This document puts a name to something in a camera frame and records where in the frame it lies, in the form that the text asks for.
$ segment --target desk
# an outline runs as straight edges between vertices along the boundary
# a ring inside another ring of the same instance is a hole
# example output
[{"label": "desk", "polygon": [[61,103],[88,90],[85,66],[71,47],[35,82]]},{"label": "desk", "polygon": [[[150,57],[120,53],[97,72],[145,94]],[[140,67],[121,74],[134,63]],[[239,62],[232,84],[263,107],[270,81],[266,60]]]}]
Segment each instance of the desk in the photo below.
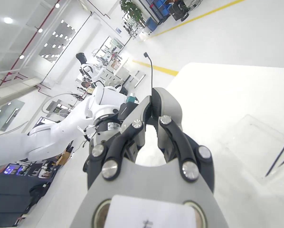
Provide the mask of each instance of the desk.
[{"label": "desk", "polygon": [[[114,75],[116,76],[116,75],[118,75],[118,72],[120,72],[120,70],[121,69],[125,69],[124,68],[124,65],[127,63],[127,61],[128,61],[128,59],[129,58],[127,58],[124,62],[122,62],[121,63],[121,65],[119,66],[119,68],[117,69],[117,70],[114,70]],[[134,73],[134,72],[132,72],[132,71],[129,71],[129,70],[127,70],[128,71],[128,74],[131,76],[131,77],[133,77],[134,79],[136,79],[137,80],[137,83],[136,83],[136,85],[135,85],[135,87],[137,87],[138,86],[138,84],[142,81],[142,79],[145,77],[145,75],[143,75],[142,77],[137,77],[136,76],[136,74]]]},{"label": "desk", "polygon": [[261,185],[221,143],[247,114],[284,134],[284,68],[190,63],[167,90],[182,107],[183,131],[212,151],[214,196],[229,227],[284,227],[284,171]]}]

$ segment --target red pipe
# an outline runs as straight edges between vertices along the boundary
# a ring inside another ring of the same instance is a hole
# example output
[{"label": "red pipe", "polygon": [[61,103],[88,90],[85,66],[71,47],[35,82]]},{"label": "red pipe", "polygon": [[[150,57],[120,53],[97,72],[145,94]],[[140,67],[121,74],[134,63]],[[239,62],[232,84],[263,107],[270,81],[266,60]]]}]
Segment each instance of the red pipe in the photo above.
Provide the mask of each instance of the red pipe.
[{"label": "red pipe", "polygon": [[[52,13],[52,11],[54,10],[54,8],[55,8],[55,5],[54,5],[53,8],[50,10],[50,12],[49,12],[48,15],[46,16],[46,18],[44,19],[44,21],[42,22],[42,24],[40,25],[40,27],[38,27],[38,29],[41,28],[41,27],[44,25],[44,23],[46,22],[46,20],[48,19],[48,17],[50,16],[50,14]],[[31,44],[32,40],[35,38],[35,36],[37,35],[37,33],[38,33],[37,31],[34,33],[34,35],[32,36],[32,38],[30,39],[30,41],[28,42],[28,44],[26,45],[26,47],[24,48],[24,50],[21,52],[20,55],[22,55],[22,54],[25,52],[25,50],[26,50],[26,49],[28,48],[28,46]],[[15,67],[15,65],[17,64],[18,61],[19,61],[19,57],[17,58],[17,60],[15,61],[15,63],[12,65],[11,70],[13,70],[13,68]],[[2,80],[0,86],[1,86],[4,82],[6,82],[6,81],[5,81],[6,77],[11,74],[11,73],[10,73],[10,74],[9,74],[9,73],[7,73],[7,75],[5,76],[5,78]]]}]

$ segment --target humanoid robot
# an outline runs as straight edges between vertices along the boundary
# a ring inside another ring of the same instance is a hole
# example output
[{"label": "humanoid robot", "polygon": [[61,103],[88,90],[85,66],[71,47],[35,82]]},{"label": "humanoid robot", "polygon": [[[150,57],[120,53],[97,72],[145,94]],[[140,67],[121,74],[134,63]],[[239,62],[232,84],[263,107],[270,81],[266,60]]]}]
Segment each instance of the humanoid robot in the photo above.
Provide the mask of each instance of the humanoid robot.
[{"label": "humanoid robot", "polygon": [[88,81],[99,80],[101,74],[106,69],[105,67],[102,67],[100,70],[98,70],[97,67],[94,66],[93,64],[88,64],[87,58],[84,55],[84,53],[82,53],[82,52],[77,53],[76,58],[81,63],[80,72],[81,72],[82,76]]}]

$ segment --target sticker label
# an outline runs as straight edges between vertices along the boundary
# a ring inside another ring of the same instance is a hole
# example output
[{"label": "sticker label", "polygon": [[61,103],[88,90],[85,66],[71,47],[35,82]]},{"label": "sticker label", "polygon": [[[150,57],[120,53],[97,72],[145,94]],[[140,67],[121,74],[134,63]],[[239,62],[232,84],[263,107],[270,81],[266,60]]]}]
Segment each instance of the sticker label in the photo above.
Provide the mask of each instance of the sticker label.
[{"label": "sticker label", "polygon": [[112,130],[112,129],[120,129],[120,125],[118,123],[108,123],[107,124],[107,130]]},{"label": "sticker label", "polygon": [[149,199],[115,195],[105,228],[196,228],[192,207]]}]

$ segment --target person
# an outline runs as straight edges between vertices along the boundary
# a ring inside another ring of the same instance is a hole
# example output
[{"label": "person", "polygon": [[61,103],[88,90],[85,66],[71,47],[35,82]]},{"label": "person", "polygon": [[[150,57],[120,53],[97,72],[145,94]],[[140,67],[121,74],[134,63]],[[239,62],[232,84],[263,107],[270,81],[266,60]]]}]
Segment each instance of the person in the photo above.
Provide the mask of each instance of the person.
[{"label": "person", "polygon": [[95,87],[92,88],[92,87],[90,86],[91,83],[86,82],[86,81],[83,81],[83,82],[81,83],[81,85],[82,85],[84,88],[86,88],[86,93],[87,93],[88,95],[92,95],[93,91],[95,90]]}]

